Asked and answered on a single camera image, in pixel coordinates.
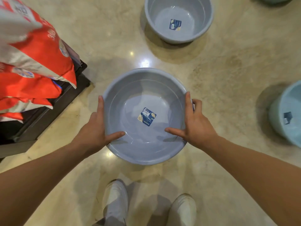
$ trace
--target person's left hand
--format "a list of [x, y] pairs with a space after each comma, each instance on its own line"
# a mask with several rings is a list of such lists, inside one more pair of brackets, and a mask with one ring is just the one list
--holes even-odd
[[115, 132], [108, 136], [104, 134], [103, 104], [103, 97], [99, 96], [97, 112], [91, 114], [89, 122], [81, 128], [70, 143], [74, 147], [79, 147], [86, 151], [87, 157], [100, 151], [111, 141], [125, 135], [125, 132]]

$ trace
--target person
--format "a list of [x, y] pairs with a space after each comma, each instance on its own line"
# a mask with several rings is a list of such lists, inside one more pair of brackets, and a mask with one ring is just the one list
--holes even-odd
[[[185, 130], [166, 128], [203, 150], [228, 171], [278, 225], [301, 225], [301, 169], [266, 154], [238, 146], [220, 137], [202, 114], [202, 102], [186, 94]], [[0, 174], [0, 225], [24, 225], [35, 209], [83, 159], [125, 135], [120, 131], [106, 136], [103, 98], [71, 143], [38, 159]], [[126, 188], [121, 181], [108, 184], [103, 199], [104, 224], [125, 225], [128, 211]], [[172, 204], [168, 226], [193, 226], [196, 204], [188, 194]]]

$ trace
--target red and white packaging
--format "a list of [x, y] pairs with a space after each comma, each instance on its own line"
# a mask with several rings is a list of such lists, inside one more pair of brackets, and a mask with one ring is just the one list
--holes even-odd
[[19, 121], [23, 123], [23, 116], [21, 113], [2, 113], [0, 114], [0, 122], [3, 121]]
[[0, 98], [57, 98], [61, 92], [50, 78], [0, 63]]
[[76, 88], [73, 62], [49, 22], [19, 0], [0, 0], [0, 27], [0, 62]]
[[0, 114], [19, 113], [43, 106], [53, 109], [51, 103], [45, 98], [0, 98]]

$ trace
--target marble floor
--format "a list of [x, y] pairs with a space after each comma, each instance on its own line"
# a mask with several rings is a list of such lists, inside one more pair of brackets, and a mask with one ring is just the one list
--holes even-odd
[[[270, 103], [300, 79], [301, 0], [282, 7], [258, 0], [212, 0], [215, 14], [208, 32], [178, 46], [152, 32], [144, 0], [22, 1], [79, 53], [93, 85], [31, 149], [5, 158], [0, 171], [69, 143], [96, 110], [97, 96], [114, 78], [138, 67], [177, 77], [192, 97], [203, 101], [203, 112], [219, 135], [301, 166], [300, 149], [278, 137], [266, 117]], [[182, 193], [196, 200], [196, 225], [275, 225], [231, 175], [187, 144], [172, 159], [153, 166], [127, 163], [105, 147], [58, 184], [26, 226], [90, 226], [102, 217], [103, 191], [116, 178], [123, 179], [130, 196], [129, 226], [165, 225], [171, 203]]]

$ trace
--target white shoe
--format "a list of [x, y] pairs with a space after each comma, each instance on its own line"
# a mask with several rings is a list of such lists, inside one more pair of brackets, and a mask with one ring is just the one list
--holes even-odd
[[113, 225], [117, 225], [116, 221], [125, 225], [129, 200], [126, 188], [122, 182], [114, 180], [107, 185], [102, 199], [102, 206], [103, 216], [106, 220], [105, 225], [111, 224], [107, 221], [114, 222]]
[[194, 226], [196, 217], [194, 199], [189, 194], [181, 194], [171, 205], [166, 226]]

